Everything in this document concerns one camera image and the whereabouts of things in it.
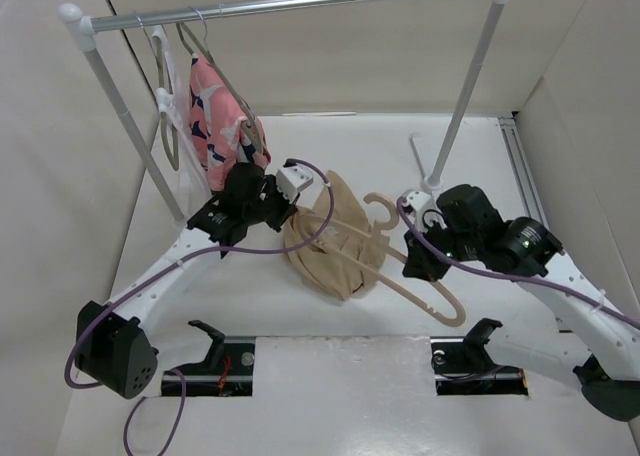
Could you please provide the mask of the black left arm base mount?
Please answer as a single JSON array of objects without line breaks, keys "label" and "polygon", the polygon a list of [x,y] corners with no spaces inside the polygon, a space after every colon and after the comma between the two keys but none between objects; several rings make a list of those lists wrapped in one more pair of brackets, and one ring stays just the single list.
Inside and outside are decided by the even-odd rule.
[{"label": "black left arm base mount", "polygon": [[253,393],[256,339],[227,337],[213,326],[190,320],[189,329],[161,343],[160,395],[250,397]]}]

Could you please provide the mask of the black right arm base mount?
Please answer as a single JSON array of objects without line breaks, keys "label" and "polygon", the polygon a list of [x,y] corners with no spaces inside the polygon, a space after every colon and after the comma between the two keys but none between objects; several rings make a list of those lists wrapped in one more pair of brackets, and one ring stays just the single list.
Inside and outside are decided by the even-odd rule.
[{"label": "black right arm base mount", "polygon": [[528,396],[524,371],[497,365],[488,355],[489,337],[502,323],[483,318],[462,337],[430,340],[438,396]]}]

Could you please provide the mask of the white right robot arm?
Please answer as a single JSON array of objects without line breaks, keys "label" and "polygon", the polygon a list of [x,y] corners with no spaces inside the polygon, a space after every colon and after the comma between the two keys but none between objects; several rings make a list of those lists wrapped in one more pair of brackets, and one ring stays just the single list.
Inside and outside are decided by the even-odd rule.
[{"label": "white right robot arm", "polygon": [[403,275],[435,283],[450,268],[516,284],[573,334],[520,337],[483,318],[452,353],[434,354],[435,371],[457,382],[504,367],[526,369],[578,390],[596,410],[621,422],[639,416],[639,323],[591,283],[560,240],[526,216],[504,219],[484,191],[457,185],[437,198],[408,191],[396,201],[407,226]]}]

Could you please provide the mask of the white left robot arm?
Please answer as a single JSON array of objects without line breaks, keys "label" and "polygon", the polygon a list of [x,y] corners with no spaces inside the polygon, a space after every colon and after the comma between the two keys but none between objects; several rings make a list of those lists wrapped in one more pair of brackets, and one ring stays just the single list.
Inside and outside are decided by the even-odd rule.
[{"label": "white left robot arm", "polygon": [[310,166],[300,160],[287,160],[274,174],[252,163],[236,164],[223,189],[194,212],[148,270],[107,302],[90,301],[79,311],[65,369],[90,377],[87,388],[104,386],[124,399],[142,394],[157,372],[185,364],[205,373],[216,370],[223,358],[220,331],[192,319],[188,324],[196,335],[166,342],[156,329],[160,320],[228,253],[243,252],[240,243],[250,227],[280,231],[313,182]]}]

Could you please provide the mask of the beige t shirt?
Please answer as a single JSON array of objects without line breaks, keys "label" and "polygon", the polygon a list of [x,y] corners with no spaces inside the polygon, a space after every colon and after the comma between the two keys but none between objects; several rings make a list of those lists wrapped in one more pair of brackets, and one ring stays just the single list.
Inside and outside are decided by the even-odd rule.
[{"label": "beige t shirt", "polygon": [[[333,222],[345,223],[360,231],[371,233],[372,226],[361,203],[351,188],[334,171],[327,173],[334,197]],[[320,222],[310,218],[324,218],[329,211],[329,195],[326,189],[321,191],[313,206],[300,207],[291,216],[283,228],[283,241],[286,247],[297,245],[310,238],[320,227]],[[371,283],[368,276],[347,259],[352,258],[360,263],[379,270],[386,253],[341,229],[329,225],[313,243],[288,254],[293,267],[303,279],[316,286],[321,292],[345,301],[356,292],[368,288]]]}]

